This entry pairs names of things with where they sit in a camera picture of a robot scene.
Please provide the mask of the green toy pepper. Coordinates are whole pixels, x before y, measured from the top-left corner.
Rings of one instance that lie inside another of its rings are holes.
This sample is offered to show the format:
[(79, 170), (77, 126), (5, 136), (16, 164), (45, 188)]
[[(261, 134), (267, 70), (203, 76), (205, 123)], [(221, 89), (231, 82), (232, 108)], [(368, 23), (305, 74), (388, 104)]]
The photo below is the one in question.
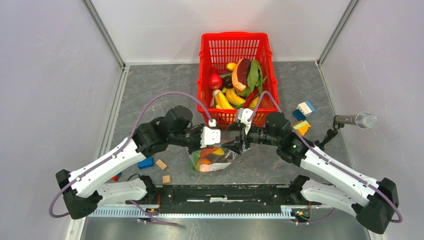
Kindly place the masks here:
[(200, 158), (200, 150), (194, 151), (191, 155), (191, 161), (193, 164), (196, 164)]

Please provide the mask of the red toy chili pepper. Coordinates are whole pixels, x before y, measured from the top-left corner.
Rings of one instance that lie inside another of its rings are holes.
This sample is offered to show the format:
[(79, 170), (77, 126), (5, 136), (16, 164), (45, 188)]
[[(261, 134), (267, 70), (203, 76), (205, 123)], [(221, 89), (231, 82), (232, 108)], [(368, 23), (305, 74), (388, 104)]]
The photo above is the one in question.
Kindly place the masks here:
[(204, 158), (205, 156), (212, 154), (214, 151), (218, 150), (219, 148), (220, 148), (219, 146), (203, 148), (200, 150), (199, 158)]

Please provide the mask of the single yellow toy banana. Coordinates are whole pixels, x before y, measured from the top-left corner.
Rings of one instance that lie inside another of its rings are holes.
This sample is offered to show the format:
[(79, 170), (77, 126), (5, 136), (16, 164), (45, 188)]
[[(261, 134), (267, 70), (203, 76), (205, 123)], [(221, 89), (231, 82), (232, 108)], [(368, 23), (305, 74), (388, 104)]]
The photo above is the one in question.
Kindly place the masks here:
[(223, 156), (225, 155), (225, 151), (221, 147), (217, 147), (216, 150), (212, 152), (213, 155)]

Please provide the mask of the clear zip top bag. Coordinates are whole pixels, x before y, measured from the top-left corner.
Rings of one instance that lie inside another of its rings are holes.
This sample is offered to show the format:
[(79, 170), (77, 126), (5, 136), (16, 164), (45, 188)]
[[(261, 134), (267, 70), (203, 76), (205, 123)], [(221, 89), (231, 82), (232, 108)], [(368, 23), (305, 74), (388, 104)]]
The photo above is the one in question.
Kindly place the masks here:
[(220, 172), (233, 164), (237, 154), (222, 147), (222, 144), (229, 143), (224, 139), (213, 147), (205, 147), (194, 151), (187, 163), (187, 168), (192, 173), (208, 174)]

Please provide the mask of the orange toy fruit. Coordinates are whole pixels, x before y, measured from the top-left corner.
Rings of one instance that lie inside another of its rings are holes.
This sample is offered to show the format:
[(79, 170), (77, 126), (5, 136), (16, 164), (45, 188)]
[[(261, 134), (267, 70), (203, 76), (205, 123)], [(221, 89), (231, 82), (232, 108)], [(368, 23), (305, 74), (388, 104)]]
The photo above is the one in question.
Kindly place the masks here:
[(198, 172), (201, 172), (201, 173), (210, 172), (211, 171), (211, 164), (212, 164), (212, 162), (209, 159), (199, 158), (196, 165), (195, 165), (195, 169)]

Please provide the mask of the dark round toy plum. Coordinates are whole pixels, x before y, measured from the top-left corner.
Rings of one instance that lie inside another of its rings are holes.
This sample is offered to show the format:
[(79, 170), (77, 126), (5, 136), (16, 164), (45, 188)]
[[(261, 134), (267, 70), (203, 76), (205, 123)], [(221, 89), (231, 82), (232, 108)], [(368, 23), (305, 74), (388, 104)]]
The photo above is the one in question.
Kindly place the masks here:
[(232, 76), (225, 76), (222, 78), (222, 86), (226, 89), (233, 88)]

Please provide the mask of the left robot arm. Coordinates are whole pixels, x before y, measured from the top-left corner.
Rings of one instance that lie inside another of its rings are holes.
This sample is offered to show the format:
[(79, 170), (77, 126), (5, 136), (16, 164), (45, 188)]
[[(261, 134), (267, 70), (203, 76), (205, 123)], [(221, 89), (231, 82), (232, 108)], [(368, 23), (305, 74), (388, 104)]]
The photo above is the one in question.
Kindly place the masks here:
[(165, 151), (169, 145), (186, 147), (189, 153), (200, 150), (206, 125), (192, 126), (192, 118), (188, 108), (177, 105), (165, 116), (137, 126), (132, 136), (89, 165), (74, 171), (62, 169), (57, 172), (55, 177), (63, 189), (67, 215), (77, 220), (102, 205), (139, 200), (145, 204), (153, 203), (157, 190), (149, 176), (126, 182), (108, 181), (131, 165)]

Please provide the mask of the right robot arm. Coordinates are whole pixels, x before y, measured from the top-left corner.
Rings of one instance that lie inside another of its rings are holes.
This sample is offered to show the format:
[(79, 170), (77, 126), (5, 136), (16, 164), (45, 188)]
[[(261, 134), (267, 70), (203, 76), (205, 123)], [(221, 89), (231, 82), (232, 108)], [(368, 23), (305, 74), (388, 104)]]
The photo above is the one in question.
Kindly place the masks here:
[(377, 180), (342, 164), (301, 136), (282, 112), (272, 112), (263, 127), (253, 125), (254, 112), (240, 108), (228, 128), (239, 131), (224, 148), (241, 154), (250, 144), (275, 146), (277, 155), (289, 164), (312, 172), (330, 182), (318, 183), (299, 175), (289, 189), (295, 204), (316, 202), (352, 215), (363, 227), (383, 234), (389, 223), (401, 223), (396, 184), (388, 178)]

